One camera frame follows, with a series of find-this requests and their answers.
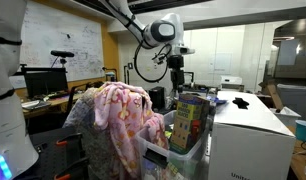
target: whiteboard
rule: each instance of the whiteboard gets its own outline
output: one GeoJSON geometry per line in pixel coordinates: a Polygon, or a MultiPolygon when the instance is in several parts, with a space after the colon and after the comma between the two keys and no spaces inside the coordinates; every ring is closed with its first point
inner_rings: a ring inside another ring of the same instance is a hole
{"type": "MultiPolygon", "coordinates": [[[[66,58],[68,81],[104,76],[101,24],[29,1],[22,26],[20,63],[51,67],[52,50],[70,51],[66,58]]],[[[62,67],[60,58],[54,67],[62,67]]],[[[25,87],[23,76],[10,77],[14,88],[25,87]]]]}

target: blue light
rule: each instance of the blue light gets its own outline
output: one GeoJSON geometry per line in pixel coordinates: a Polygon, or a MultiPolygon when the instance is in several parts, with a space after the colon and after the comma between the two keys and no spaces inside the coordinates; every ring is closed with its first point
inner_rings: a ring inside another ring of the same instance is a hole
{"type": "Polygon", "coordinates": [[[5,162],[5,159],[3,156],[0,155],[0,168],[3,171],[4,177],[6,179],[10,179],[12,177],[12,173],[9,169],[9,166],[7,165],[7,163],[5,162]]]}
{"type": "Polygon", "coordinates": [[[3,174],[5,176],[6,179],[10,179],[12,177],[12,173],[10,170],[8,171],[3,171],[3,174]]]}
{"type": "Polygon", "coordinates": [[[5,162],[4,157],[0,155],[0,163],[5,162]]]}

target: keyboard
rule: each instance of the keyboard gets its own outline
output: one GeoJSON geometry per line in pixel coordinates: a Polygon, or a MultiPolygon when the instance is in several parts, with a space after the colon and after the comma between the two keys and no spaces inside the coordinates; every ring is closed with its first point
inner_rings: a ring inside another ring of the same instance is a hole
{"type": "Polygon", "coordinates": [[[30,102],[22,103],[22,108],[27,109],[27,110],[33,110],[33,109],[40,109],[43,107],[47,107],[50,105],[51,105],[50,102],[37,100],[37,101],[30,101],[30,102]]]}

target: pink blanket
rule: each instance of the pink blanket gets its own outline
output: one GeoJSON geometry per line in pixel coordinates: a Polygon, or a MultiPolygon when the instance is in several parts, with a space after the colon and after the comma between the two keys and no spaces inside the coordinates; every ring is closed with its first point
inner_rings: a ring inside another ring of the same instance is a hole
{"type": "Polygon", "coordinates": [[[152,102],[143,88],[121,82],[104,84],[95,94],[94,102],[95,125],[102,130],[110,128],[119,156],[113,174],[122,173],[118,165],[121,162],[132,178],[139,178],[140,157],[135,134],[144,126],[148,127],[151,142],[167,148],[163,116],[152,111],[152,102]]]}

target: computer monitor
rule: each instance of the computer monitor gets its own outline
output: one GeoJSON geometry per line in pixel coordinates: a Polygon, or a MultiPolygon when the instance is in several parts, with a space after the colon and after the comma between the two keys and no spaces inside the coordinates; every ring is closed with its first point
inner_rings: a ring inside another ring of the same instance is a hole
{"type": "Polygon", "coordinates": [[[24,78],[29,98],[68,90],[65,72],[26,73],[24,78]]]}

